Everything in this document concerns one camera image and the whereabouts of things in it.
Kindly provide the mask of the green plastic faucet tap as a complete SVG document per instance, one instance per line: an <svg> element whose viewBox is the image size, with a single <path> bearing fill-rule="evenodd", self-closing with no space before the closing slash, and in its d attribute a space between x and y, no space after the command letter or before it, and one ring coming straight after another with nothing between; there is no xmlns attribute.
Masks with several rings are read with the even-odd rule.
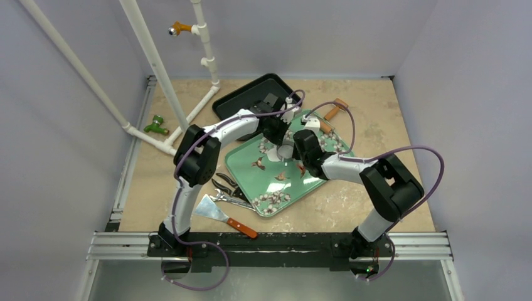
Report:
<svg viewBox="0 0 532 301"><path fill-rule="evenodd" d="M169 129L163 127L164 118L160 115L154 115L152 122L146 125L143 129L146 133L157 133L162 135L169 135Z"/></svg>

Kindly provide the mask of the aluminium rail frame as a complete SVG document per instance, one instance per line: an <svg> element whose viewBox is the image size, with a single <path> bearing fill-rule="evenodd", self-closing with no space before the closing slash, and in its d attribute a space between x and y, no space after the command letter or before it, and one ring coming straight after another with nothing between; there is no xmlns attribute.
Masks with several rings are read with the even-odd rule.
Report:
<svg viewBox="0 0 532 301"><path fill-rule="evenodd" d="M290 80L306 91L305 108L340 98L356 121L355 153L374 156L410 145L390 79ZM391 234L399 242L391 268L374 282L328 269L232 268L222 285L193 292L161 281L160 260L148 258L148 233L168 213L175 183L170 157L134 142L126 159L111 220L115 233L95 233L85 279L74 300L464 300L450 242L436 233L424 204ZM361 186L329 182L271 218L221 204L257 231L347 232L369 213Z"/></svg>

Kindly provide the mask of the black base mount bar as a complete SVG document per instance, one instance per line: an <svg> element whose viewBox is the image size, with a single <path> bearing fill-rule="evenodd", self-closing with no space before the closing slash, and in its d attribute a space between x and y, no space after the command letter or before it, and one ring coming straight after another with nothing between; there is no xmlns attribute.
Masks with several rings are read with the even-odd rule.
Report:
<svg viewBox="0 0 532 301"><path fill-rule="evenodd" d="M149 234L147 255L164 263L183 261L191 272L213 267L327 268L371 277L380 271L380 260L392 259L391 238L366 242L351 233L259 233L250 238L232 232L186 231L175 238L164 226Z"/></svg>

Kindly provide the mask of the white PVC pipe frame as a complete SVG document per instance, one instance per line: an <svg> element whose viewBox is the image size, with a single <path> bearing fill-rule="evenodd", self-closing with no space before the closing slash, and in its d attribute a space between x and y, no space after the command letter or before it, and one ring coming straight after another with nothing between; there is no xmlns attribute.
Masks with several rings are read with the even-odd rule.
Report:
<svg viewBox="0 0 532 301"><path fill-rule="evenodd" d="M196 15L197 24L193 24L193 32L201 38L205 49L205 57L201 59L201 64L209 69L211 75L211 87L207 94L199 101L195 108L189 115L185 115L185 112L179 102L177 93L174 90L173 84L166 71L166 68L162 62L159 52L156 48L156 44L151 36L151 33L147 27L145 19L141 13L140 7L136 1L121 1L120 5L125 12L127 19L136 35L136 38L145 54L145 57L151 66L152 71L156 77L157 82L160 84L163 94L170 104L174 115L177 117L179 127L174 130L168 138L164 141L157 140L151 136L141 132L139 129L131 125L126 120L123 114L120 113L115 103L111 101L110 97L104 92L103 88L98 84L96 79L88 71L86 66L82 63L76 53L70 48L69 44L65 41L63 36L57 31L51 21L46 17L44 12L34 1L20 1L22 7L29 13L34 19L36 24L47 35L49 40L56 46L58 51L66 58L69 64L74 70L81 76L83 81L93 91L93 93L99 98L100 102L107 108L113 118L118 122L122 129L129 135L144 141L147 144L152 145L159 151L174 156L176 149L174 143L177 138L186 130L189 123L201 112L205 105L213 98L214 95L220 90L220 80L218 78L218 71L216 67L215 57L213 56L210 34L208 32L208 26L203 16L203 10L201 7L201 1L192 1L194 13Z"/></svg>

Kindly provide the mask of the silver open-end wrench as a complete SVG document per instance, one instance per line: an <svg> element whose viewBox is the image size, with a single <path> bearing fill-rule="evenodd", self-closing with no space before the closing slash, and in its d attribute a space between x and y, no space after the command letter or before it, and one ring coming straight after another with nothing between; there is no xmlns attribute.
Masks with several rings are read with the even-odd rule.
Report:
<svg viewBox="0 0 532 301"><path fill-rule="evenodd" d="M242 208L249 209L251 211L255 211L254 207L250 203L243 201L241 199L233 198L227 195L226 193L224 193L223 191L221 191L220 189L215 189L215 191L216 191L215 196L209 195L212 201L214 202L223 201L223 202L230 203L230 204L242 207Z"/></svg>

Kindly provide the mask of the black handled pliers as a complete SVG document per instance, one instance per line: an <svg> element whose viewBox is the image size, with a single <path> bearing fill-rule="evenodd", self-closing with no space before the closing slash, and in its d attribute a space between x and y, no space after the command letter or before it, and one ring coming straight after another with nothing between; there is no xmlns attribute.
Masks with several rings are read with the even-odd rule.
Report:
<svg viewBox="0 0 532 301"><path fill-rule="evenodd" d="M215 173L215 176L219 177L225 182L223 184L217 181L215 178L211 178L211 182L215 188L219 189L220 191L223 191L224 193L233 198L241 199L242 201L245 201L247 203L250 202L246 195L243 193L238 183L233 180L229 175L224 174L222 172L217 172Z"/></svg>

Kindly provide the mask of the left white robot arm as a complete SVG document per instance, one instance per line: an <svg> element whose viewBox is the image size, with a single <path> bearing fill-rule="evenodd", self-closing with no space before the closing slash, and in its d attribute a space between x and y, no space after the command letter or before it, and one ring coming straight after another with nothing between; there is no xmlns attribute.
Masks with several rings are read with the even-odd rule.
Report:
<svg viewBox="0 0 532 301"><path fill-rule="evenodd" d="M292 96L280 98L270 93L264 100L216 124L188 127L173 159L176 194L157 231L166 252L180 256L186 251L194 204L201 188L216 171L220 151L255 132L263 134L273 144L280 144L295 110L300 107L301 103L295 102Z"/></svg>

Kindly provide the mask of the white dough ball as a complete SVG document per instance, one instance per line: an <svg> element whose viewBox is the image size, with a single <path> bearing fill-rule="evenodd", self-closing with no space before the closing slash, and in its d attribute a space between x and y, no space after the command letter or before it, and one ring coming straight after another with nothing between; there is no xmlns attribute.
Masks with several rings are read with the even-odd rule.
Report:
<svg viewBox="0 0 532 301"><path fill-rule="evenodd" d="M279 157L277 148L271 148L266 152L267 158L270 162L282 162L282 159Z"/></svg>

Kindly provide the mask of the green floral tray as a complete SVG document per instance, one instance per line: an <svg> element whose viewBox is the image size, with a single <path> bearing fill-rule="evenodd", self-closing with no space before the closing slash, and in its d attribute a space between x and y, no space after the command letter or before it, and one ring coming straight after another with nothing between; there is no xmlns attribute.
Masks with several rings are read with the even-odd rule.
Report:
<svg viewBox="0 0 532 301"><path fill-rule="evenodd" d="M274 147L258 134L225 156L229 173L263 218L273 217L325 183L295 159L270 162L266 152Z"/></svg>

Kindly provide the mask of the wooden dough roller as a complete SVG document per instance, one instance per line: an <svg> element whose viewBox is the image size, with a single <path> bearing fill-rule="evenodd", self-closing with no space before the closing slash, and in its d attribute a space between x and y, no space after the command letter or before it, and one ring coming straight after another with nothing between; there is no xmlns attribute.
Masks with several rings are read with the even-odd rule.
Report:
<svg viewBox="0 0 532 301"><path fill-rule="evenodd" d="M336 98L332 102L320 104L319 106L317 106L317 108L321 108L326 105L332 105L333 108L330 109L330 111L328 111L328 113L322 117L322 120L320 121L320 130L325 134L330 134L334 130L334 127L330 124L330 121L335 116L337 116L340 111L346 112L349 108L349 105L340 98Z"/></svg>

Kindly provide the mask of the metal scraper wooden handle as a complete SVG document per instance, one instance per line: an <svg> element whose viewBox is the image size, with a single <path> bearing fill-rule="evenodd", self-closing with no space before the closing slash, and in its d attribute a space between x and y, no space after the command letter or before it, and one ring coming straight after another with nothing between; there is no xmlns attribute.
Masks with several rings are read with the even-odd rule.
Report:
<svg viewBox="0 0 532 301"><path fill-rule="evenodd" d="M243 233L244 235L248 236L251 239L258 238L258 233L249 228L248 226L244 225L243 223L229 217L227 214L225 214L216 204L215 202L210 198L209 195L205 194L201 201L198 203L198 205L194 208L193 214L197 216L202 216L204 218L213 219L216 221L223 222L229 226L231 226L233 229Z"/></svg>

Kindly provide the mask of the orange faucet tap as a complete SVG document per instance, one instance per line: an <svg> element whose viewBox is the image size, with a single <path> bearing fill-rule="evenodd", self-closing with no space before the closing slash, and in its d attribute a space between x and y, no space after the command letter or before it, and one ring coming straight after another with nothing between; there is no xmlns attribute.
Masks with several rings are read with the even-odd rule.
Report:
<svg viewBox="0 0 532 301"><path fill-rule="evenodd" d="M193 27L191 25L183 24L176 21L168 28L168 33L170 36L179 36L182 32L192 33Z"/></svg>

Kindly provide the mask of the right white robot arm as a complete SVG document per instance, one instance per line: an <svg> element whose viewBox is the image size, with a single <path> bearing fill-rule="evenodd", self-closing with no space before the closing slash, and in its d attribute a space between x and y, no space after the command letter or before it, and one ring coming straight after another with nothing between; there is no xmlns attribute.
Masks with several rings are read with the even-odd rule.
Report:
<svg viewBox="0 0 532 301"><path fill-rule="evenodd" d="M364 160L325 152L311 130L300 130L293 138L299 158L311 176L353 182L366 189L373 209L355 228L352 239L353 249L360 255L373 251L377 239L425 194L422 185L394 154Z"/></svg>

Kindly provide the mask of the black plastic tray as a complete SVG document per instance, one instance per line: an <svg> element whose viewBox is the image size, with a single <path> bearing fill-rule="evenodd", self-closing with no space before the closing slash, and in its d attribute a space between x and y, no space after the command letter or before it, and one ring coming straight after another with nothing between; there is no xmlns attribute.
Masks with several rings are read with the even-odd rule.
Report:
<svg viewBox="0 0 532 301"><path fill-rule="evenodd" d="M222 145L263 135L259 130L260 117L280 117L285 112L281 107L287 97L293 98L301 107L304 97L298 96L277 75L261 76L216 101L215 112L220 114L221 121L206 127L205 131Z"/></svg>

